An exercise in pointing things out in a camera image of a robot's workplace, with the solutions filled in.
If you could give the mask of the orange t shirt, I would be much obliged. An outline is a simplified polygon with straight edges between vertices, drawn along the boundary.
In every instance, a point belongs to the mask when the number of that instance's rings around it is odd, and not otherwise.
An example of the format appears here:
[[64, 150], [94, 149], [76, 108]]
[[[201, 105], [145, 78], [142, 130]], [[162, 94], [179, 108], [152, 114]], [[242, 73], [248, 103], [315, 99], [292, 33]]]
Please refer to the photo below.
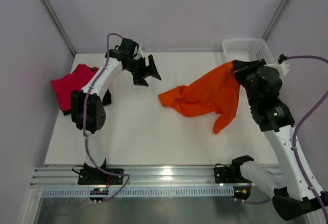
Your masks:
[[216, 113], [213, 125], [218, 134], [235, 118], [238, 110], [240, 84], [234, 77], [233, 62], [216, 67], [188, 86], [177, 86], [158, 95], [164, 107], [185, 117]]

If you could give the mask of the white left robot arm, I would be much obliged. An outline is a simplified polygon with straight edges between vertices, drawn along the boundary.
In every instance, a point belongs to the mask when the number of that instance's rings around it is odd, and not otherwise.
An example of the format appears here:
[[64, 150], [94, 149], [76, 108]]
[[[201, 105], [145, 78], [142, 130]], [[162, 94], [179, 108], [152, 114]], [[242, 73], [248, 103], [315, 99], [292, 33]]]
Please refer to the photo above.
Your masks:
[[106, 157], [102, 151], [101, 129], [106, 121], [103, 99], [110, 84], [123, 72], [132, 75], [133, 84], [149, 84], [147, 77], [161, 80], [153, 55], [144, 57], [139, 44], [131, 39], [122, 38], [120, 45], [107, 48], [105, 60], [91, 80], [81, 90], [71, 93], [71, 119], [82, 131], [85, 140], [86, 160], [84, 170], [96, 184], [106, 181], [111, 175], [106, 169]]

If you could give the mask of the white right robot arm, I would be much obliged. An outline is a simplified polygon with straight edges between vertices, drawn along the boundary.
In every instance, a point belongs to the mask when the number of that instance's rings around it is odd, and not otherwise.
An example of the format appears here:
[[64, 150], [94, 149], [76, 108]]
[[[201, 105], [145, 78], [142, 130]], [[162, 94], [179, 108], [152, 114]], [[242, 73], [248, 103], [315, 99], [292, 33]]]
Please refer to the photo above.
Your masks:
[[290, 109], [279, 98], [283, 77], [289, 71], [288, 61], [267, 65], [263, 59], [234, 60], [232, 64], [236, 81], [246, 90], [252, 118], [273, 148], [284, 179], [263, 169], [250, 156], [232, 160], [231, 179], [257, 185], [286, 221], [317, 210], [327, 217], [327, 191], [313, 176], [302, 152], [297, 138], [300, 125], [295, 124]]

